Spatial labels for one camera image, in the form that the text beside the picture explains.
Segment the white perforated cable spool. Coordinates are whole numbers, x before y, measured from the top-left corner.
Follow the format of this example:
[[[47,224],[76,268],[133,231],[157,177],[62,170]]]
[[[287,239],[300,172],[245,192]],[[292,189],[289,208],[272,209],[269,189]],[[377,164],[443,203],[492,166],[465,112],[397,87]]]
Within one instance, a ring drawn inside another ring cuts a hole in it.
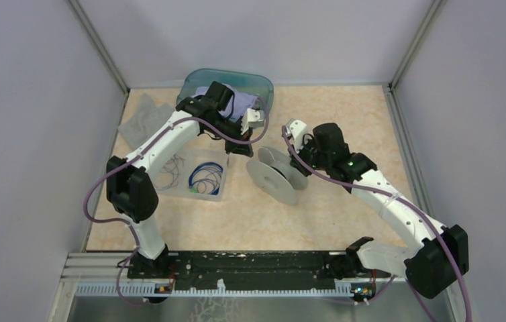
[[[296,205],[297,191],[308,187],[308,179],[290,165],[288,155],[269,146],[257,150],[257,160],[249,160],[246,170],[254,184],[280,203]]]

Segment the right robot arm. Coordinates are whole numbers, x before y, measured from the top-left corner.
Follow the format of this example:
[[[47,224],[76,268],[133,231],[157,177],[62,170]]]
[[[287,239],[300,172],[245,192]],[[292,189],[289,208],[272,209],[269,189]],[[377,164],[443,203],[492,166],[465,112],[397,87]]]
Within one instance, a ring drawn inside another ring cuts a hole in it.
[[[403,277],[415,292],[433,299],[454,283],[465,287],[469,270],[468,234],[431,218],[402,195],[365,154],[351,152],[336,123],[312,131],[297,119],[281,128],[291,166],[340,185],[373,209],[404,241],[404,246],[361,237],[346,249],[346,267],[354,276],[381,270]]]

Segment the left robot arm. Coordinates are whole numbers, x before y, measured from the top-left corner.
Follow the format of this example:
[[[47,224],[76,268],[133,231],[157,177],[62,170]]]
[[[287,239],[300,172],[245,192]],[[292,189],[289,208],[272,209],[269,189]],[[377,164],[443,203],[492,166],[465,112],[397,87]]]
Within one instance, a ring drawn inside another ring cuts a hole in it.
[[[139,148],[107,162],[106,199],[132,228],[135,253],[144,259],[145,271],[155,278],[168,272],[170,260],[167,245],[152,222],[159,204],[152,179],[186,143],[206,132],[224,140],[226,154],[253,157],[248,114],[235,121],[230,117],[235,113],[235,97],[227,85],[212,82],[204,94],[183,99],[166,123]],[[222,114],[226,109],[228,116]]]

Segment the lavender cloth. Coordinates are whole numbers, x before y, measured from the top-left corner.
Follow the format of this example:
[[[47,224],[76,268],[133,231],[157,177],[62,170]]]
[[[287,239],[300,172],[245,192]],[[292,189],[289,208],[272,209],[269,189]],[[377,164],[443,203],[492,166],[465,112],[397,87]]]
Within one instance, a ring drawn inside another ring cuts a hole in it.
[[[212,82],[207,87],[198,87],[191,100],[197,105],[191,113],[212,125],[239,124],[247,110],[256,109],[258,97],[239,92],[230,85]]]

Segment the teal plastic basin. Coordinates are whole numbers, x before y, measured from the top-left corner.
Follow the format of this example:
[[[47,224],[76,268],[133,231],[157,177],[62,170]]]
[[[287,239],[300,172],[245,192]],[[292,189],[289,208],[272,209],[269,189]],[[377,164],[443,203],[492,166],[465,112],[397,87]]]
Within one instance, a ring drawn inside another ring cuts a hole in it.
[[[191,72],[184,80],[176,98],[177,103],[193,95],[198,87],[207,87],[212,82],[227,84],[239,92],[253,94],[258,97],[256,109],[267,107],[268,111],[271,110],[274,86],[268,78],[257,74],[212,68],[201,68]]]

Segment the clear plastic divided tray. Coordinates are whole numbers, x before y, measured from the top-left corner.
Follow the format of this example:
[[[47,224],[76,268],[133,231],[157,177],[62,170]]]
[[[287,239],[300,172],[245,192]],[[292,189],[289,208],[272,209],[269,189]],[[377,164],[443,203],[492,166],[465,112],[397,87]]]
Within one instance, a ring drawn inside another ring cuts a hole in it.
[[[162,196],[218,202],[222,198],[229,158],[222,150],[183,148],[154,175]]]

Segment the clear plastic bag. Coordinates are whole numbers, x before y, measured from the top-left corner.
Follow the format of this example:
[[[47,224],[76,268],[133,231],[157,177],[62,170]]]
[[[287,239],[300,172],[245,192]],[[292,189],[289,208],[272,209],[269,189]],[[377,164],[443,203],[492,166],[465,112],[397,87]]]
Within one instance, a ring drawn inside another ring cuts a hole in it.
[[[174,108],[163,103],[157,105],[154,99],[144,93],[134,114],[118,127],[118,132],[128,146],[135,150],[148,141],[173,114]]]

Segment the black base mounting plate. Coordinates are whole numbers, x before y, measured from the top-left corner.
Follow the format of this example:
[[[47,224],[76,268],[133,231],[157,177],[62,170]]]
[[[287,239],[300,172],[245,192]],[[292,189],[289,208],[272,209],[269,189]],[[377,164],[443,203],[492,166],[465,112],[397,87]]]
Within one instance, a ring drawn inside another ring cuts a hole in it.
[[[127,268],[128,278],[163,278],[175,290],[213,290],[219,281],[229,291],[333,290],[344,279],[388,276],[355,270],[344,251],[171,251],[154,262],[136,254]]]

